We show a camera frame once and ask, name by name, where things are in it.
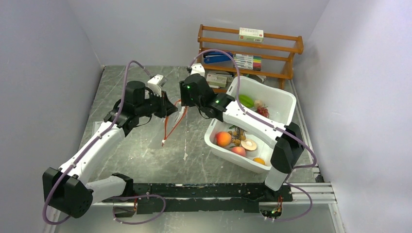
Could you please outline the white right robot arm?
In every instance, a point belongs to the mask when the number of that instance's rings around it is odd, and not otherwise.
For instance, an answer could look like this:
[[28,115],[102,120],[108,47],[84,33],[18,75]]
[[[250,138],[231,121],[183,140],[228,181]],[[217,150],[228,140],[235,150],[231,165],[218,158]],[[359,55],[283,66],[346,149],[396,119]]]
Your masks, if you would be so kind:
[[[262,195],[273,201],[304,150],[300,127],[293,123],[296,107],[293,94],[266,86],[250,78],[236,77],[225,93],[214,93],[200,74],[192,74],[179,83],[182,104],[199,107],[211,118],[204,140],[211,152],[242,168],[267,173]],[[246,131],[256,142],[245,156],[217,144],[217,135],[230,126]]]

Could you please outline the clear zip top bag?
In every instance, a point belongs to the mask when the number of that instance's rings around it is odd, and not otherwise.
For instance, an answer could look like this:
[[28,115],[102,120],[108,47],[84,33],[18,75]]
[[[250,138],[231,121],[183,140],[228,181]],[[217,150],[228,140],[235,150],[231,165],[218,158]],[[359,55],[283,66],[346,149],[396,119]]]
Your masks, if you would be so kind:
[[161,146],[163,147],[167,141],[167,139],[171,136],[173,131],[179,126],[181,121],[187,115],[188,107],[182,105],[181,99],[178,99],[174,106],[177,107],[178,111],[167,116],[164,121],[164,136],[161,141]]

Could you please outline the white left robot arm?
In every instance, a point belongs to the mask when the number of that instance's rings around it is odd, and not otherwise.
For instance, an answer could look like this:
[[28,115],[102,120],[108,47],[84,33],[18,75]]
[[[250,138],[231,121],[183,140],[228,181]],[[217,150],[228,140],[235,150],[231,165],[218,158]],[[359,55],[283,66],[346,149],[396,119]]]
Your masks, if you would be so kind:
[[93,137],[58,169],[48,168],[42,176],[45,203],[43,219],[49,224],[47,207],[53,207],[69,217],[80,218],[94,203],[109,198],[130,201],[135,194],[133,179],[120,173],[90,182],[91,173],[131,131],[139,126],[141,117],[163,118],[177,111],[162,90],[164,80],[152,77],[147,83],[130,81],[122,98],[106,115]]

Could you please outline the red grape bunch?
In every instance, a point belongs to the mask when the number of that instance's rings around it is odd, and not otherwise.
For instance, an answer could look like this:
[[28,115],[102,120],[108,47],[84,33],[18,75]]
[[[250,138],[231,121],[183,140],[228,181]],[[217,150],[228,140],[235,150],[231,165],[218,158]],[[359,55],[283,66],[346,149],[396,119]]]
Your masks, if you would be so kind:
[[266,107],[259,107],[257,108],[256,112],[265,118],[269,118],[270,116],[268,109]]

